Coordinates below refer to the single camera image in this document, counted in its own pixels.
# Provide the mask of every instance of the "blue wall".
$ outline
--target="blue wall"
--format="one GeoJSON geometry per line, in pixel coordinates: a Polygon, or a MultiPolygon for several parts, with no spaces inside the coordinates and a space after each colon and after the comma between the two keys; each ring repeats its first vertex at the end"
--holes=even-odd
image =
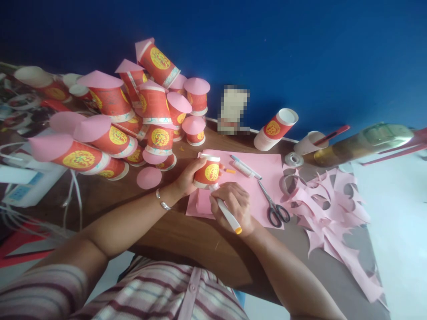
{"type": "Polygon", "coordinates": [[[289,138],[382,120],[426,126],[426,1],[206,2],[10,1],[0,60],[113,74],[153,36],[184,75],[211,83],[209,116],[222,86],[238,84],[251,91],[245,125],[259,129],[283,105],[298,112],[289,138]]]}

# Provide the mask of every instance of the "wooden table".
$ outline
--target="wooden table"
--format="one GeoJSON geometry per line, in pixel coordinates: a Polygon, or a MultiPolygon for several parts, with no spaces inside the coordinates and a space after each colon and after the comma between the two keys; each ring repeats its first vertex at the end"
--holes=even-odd
{"type": "MultiPolygon", "coordinates": [[[[203,149],[234,152],[261,153],[253,147],[254,134],[246,136],[221,136],[216,123],[208,121],[206,142],[192,147],[185,140],[173,145],[177,165],[163,173],[160,187],[174,181],[187,164],[203,149]]],[[[293,143],[280,141],[267,153],[280,153],[282,160],[291,152],[293,143]]],[[[314,167],[304,165],[305,178],[314,177],[314,167]]],[[[128,175],[119,181],[108,181],[100,176],[79,175],[78,181],[83,201],[83,225],[87,226],[101,215],[153,190],[143,191],[136,184],[141,168],[131,167],[128,175]]],[[[26,213],[62,225],[64,202],[70,183],[69,172],[57,182],[43,200],[26,213]]],[[[156,260],[202,266],[214,272],[226,285],[262,299],[279,303],[260,263],[252,251],[235,235],[225,232],[215,220],[185,216],[188,197],[181,199],[144,235],[130,251],[156,260]]],[[[70,204],[67,226],[77,230],[78,207],[74,198],[70,204]]],[[[303,229],[296,225],[296,218],[286,229],[269,231],[285,243],[320,279],[348,319],[389,319],[384,307],[370,304],[348,269],[323,250],[314,250],[307,258],[309,242],[303,229]]],[[[374,270],[375,257],[366,228],[357,228],[346,243],[360,250],[359,258],[365,270],[374,270]]]]}

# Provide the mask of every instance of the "person's right hand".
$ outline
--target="person's right hand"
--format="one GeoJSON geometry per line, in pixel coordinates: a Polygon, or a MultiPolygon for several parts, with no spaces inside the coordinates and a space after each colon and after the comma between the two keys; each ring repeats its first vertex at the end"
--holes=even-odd
{"type": "Polygon", "coordinates": [[[225,182],[220,185],[218,190],[212,192],[209,197],[211,211],[215,219],[226,230],[234,232],[215,198],[222,199],[239,222],[242,228],[241,236],[248,236],[254,232],[257,221],[250,214],[249,193],[241,185],[235,182],[225,182]]]}

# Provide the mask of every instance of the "person's left hand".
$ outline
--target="person's left hand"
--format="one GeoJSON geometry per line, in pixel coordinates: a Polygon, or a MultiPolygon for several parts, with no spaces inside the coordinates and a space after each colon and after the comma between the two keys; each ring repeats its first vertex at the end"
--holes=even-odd
{"type": "MultiPolygon", "coordinates": [[[[176,179],[173,184],[175,188],[181,193],[181,197],[188,196],[193,193],[197,187],[193,184],[194,174],[200,168],[202,168],[206,163],[206,158],[197,158],[191,162],[181,175],[176,179]]],[[[222,175],[221,170],[224,169],[222,164],[219,165],[219,176],[222,175]]]]}

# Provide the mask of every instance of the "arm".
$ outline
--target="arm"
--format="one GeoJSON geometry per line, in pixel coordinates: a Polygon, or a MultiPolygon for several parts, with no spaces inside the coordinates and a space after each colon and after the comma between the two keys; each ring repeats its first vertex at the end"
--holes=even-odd
{"type": "Polygon", "coordinates": [[[31,269],[49,264],[76,266],[88,277],[89,295],[108,261],[137,242],[166,213],[160,205],[162,201],[172,207],[183,196],[196,190],[193,176],[205,162],[205,158],[193,161],[176,181],[160,189],[160,199],[153,192],[110,211],[31,269]]]}
{"type": "Polygon", "coordinates": [[[217,202],[221,198],[239,221],[243,241],[260,261],[282,305],[293,317],[345,320],[345,316],[316,276],[289,249],[250,214],[249,194],[228,182],[214,191],[211,210],[218,222],[230,230],[217,202]]]}

